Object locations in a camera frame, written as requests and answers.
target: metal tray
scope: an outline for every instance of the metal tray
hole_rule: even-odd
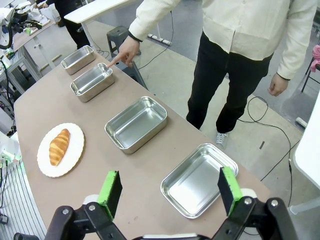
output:
[[[99,63],[76,78],[70,85],[81,102],[88,102],[115,82],[112,69]]]
[[[238,165],[210,143],[198,146],[161,183],[164,197],[185,217],[199,217],[220,196],[220,167],[229,166],[235,176]]]
[[[119,149],[132,154],[166,126],[167,115],[163,106],[143,96],[108,121],[104,129]]]
[[[61,66],[72,75],[96,59],[94,50],[85,45],[61,61]]]

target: paper plate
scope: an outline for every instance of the paper plate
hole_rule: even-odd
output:
[[[63,159],[58,166],[52,166],[49,158],[51,141],[63,130],[68,129],[70,140]],[[40,143],[37,161],[41,172],[51,178],[60,177],[69,172],[78,162],[84,149],[85,136],[81,128],[74,123],[62,123],[51,129]]]

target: floor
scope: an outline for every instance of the floor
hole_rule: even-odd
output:
[[[98,20],[111,26],[128,26],[135,17],[137,5],[138,4],[132,4],[125,8],[117,9]],[[193,16],[192,19],[189,18],[190,13],[192,13]],[[190,96],[193,80],[192,75],[199,45],[199,36],[201,34],[202,20],[200,1],[182,0],[178,7],[172,11],[172,15],[174,22],[172,47],[140,72],[149,90],[178,114],[185,117],[188,110],[186,102]],[[105,36],[111,27],[102,23],[92,22],[88,28],[94,41],[103,50],[108,50]],[[171,39],[172,28],[171,17],[169,15],[161,22],[160,31],[162,37],[169,40]],[[76,45],[70,39],[65,28],[52,26],[45,34],[40,34],[38,38],[52,58],[58,54],[62,54],[63,58],[76,50]],[[310,56],[312,46],[314,46],[316,42],[318,42],[316,36],[312,35],[311,44],[307,51],[308,56]],[[41,67],[45,64],[45,61],[37,49],[33,48],[33,45],[32,42],[29,42],[26,48],[36,63]],[[164,47],[159,44],[144,41],[143,44],[141,44],[142,55],[135,59],[137,66],[143,66],[148,63],[149,60],[163,49]],[[313,81],[310,80],[305,92],[300,93],[302,77],[310,61],[307,59],[295,79],[291,80],[289,88],[285,93],[277,98],[269,96],[267,88],[272,74],[277,69],[280,52],[281,48],[277,50],[273,57],[269,69],[270,75],[261,81],[254,95],[263,97],[270,106],[262,122],[282,128],[288,135],[291,145],[293,146],[299,141],[303,134],[300,129],[293,125],[294,120],[298,116],[306,121],[309,119],[320,85],[314,84]],[[58,65],[62,58],[59,58],[55,64]],[[47,71],[49,71],[49,67],[42,73],[45,74]],[[201,128],[203,134],[211,139],[213,139],[215,135],[214,122],[225,102],[227,88],[228,80],[225,79],[211,101],[207,119]],[[249,106],[249,110],[253,116],[258,117],[263,114],[265,107],[266,105],[262,101],[254,99]],[[249,120],[248,113],[246,112],[241,119]],[[265,144],[263,148],[260,149],[262,142],[265,142]],[[230,135],[225,152],[232,159],[255,174],[257,178],[261,179],[288,150],[288,140],[278,129],[261,126],[256,123],[239,122]],[[294,149],[291,152],[290,158],[292,158],[293,155]],[[295,168],[293,163],[291,165],[293,182],[291,205],[297,205],[318,197],[320,195],[319,189],[310,183],[310,181]],[[289,202],[291,184],[288,157],[284,158],[263,180],[263,183],[271,190],[272,196],[281,197],[285,203]],[[320,222],[320,208],[306,211],[299,215],[292,215],[291,217],[301,239],[319,239],[320,229],[318,225]],[[254,230],[249,229],[248,232],[254,233]],[[259,237],[243,234],[241,239],[255,240],[259,239]]]

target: pink object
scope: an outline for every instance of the pink object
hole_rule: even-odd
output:
[[[311,63],[311,72],[316,72],[316,66],[320,64],[320,46],[315,45],[312,51],[312,55],[314,57],[313,62]]]

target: hand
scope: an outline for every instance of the hand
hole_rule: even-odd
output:
[[[277,73],[273,76],[270,84],[270,88],[268,89],[269,94],[277,97],[288,87],[288,80],[283,79]]]
[[[119,53],[115,58],[110,62],[108,67],[111,67],[115,63],[121,60],[124,64],[129,67],[132,67],[132,59],[137,54],[140,48],[140,42],[134,40],[132,37],[128,36],[122,45],[119,47]]]

